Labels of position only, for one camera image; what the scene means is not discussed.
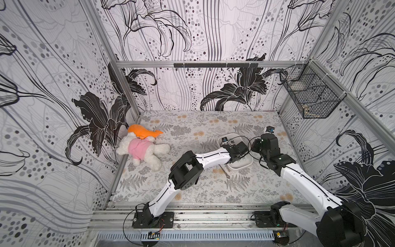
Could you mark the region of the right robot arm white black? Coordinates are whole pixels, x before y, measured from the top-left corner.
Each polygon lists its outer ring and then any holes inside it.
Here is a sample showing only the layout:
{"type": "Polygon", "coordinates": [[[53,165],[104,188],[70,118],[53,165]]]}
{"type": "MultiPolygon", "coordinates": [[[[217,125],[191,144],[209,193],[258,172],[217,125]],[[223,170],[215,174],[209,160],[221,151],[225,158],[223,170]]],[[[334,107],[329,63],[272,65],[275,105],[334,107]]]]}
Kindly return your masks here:
{"type": "Polygon", "coordinates": [[[366,226],[360,208],[324,189],[293,158],[281,153],[274,134],[266,132],[254,140],[251,151],[258,153],[268,169],[293,185],[316,210],[314,214],[281,201],[271,206],[272,224],[296,225],[316,236],[325,247],[354,247],[364,242],[366,226]]]}

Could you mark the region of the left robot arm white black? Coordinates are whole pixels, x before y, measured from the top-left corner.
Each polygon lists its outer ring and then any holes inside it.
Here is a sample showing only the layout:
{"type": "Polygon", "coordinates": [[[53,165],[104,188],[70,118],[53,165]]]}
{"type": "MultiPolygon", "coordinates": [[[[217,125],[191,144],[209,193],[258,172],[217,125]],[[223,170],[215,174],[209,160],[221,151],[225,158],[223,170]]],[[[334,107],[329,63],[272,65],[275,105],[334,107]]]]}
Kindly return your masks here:
{"type": "Polygon", "coordinates": [[[192,151],[184,153],[172,166],[167,183],[159,194],[142,209],[143,222],[152,224],[157,222],[166,207],[181,190],[186,190],[195,185],[200,174],[217,165],[234,163],[248,153],[245,143],[225,144],[215,151],[195,154],[192,151]]]}

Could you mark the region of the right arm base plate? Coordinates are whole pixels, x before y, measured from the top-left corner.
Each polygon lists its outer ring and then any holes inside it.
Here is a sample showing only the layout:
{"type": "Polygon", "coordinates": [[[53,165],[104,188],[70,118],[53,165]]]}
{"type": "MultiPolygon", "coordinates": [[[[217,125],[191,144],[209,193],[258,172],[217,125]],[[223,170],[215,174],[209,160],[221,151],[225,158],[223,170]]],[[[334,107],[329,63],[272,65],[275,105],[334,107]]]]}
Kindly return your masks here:
{"type": "Polygon", "coordinates": [[[258,228],[277,227],[287,230],[288,228],[296,228],[297,226],[290,223],[285,223],[280,220],[273,220],[270,211],[255,211],[250,217],[258,228]]]}

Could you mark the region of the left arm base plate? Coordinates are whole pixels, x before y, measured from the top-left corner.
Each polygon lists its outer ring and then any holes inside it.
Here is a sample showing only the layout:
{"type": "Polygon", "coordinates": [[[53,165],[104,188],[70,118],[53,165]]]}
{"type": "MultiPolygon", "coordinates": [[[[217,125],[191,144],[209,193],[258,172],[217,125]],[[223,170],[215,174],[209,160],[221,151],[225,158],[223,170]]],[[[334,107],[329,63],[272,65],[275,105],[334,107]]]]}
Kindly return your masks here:
{"type": "Polygon", "coordinates": [[[134,214],[132,227],[137,229],[173,228],[174,212],[164,212],[161,216],[153,217],[150,213],[137,212],[134,214]]]}

